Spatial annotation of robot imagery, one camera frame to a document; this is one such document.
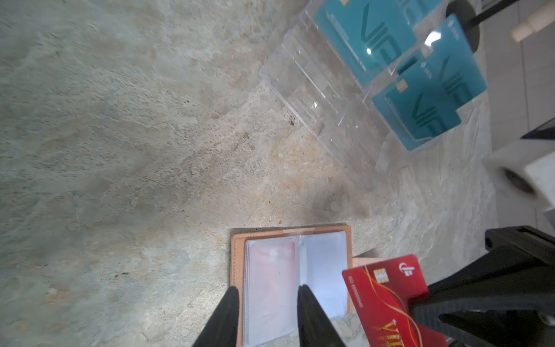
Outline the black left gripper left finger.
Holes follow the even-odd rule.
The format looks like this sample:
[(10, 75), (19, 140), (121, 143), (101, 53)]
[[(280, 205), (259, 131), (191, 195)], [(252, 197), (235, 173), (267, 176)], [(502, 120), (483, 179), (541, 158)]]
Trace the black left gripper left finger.
[(231, 286), (192, 346), (236, 347), (239, 310), (239, 292), (237, 287)]

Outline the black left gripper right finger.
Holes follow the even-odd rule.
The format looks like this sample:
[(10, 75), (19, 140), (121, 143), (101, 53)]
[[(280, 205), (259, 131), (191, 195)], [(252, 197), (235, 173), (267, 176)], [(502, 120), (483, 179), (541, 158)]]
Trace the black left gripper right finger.
[(345, 347), (344, 342), (307, 285), (299, 287), (297, 319), (300, 347)]

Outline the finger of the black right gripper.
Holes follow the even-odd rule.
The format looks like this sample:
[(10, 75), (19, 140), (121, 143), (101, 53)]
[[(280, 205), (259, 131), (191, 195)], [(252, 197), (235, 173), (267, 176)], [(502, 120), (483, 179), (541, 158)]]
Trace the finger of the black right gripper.
[(491, 228), (487, 254), (409, 302), (420, 325), (465, 346), (554, 345), (554, 238)]

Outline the tan leather card holder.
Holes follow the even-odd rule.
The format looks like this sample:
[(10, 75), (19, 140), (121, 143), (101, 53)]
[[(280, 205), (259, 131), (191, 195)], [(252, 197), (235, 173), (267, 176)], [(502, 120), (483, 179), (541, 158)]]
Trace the tan leather card holder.
[(237, 346), (262, 346), (294, 333), (302, 285), (328, 319), (343, 319), (354, 308), (342, 272), (380, 261), (370, 251), (353, 254), (346, 224), (238, 229), (230, 252), (230, 284), (239, 294)]

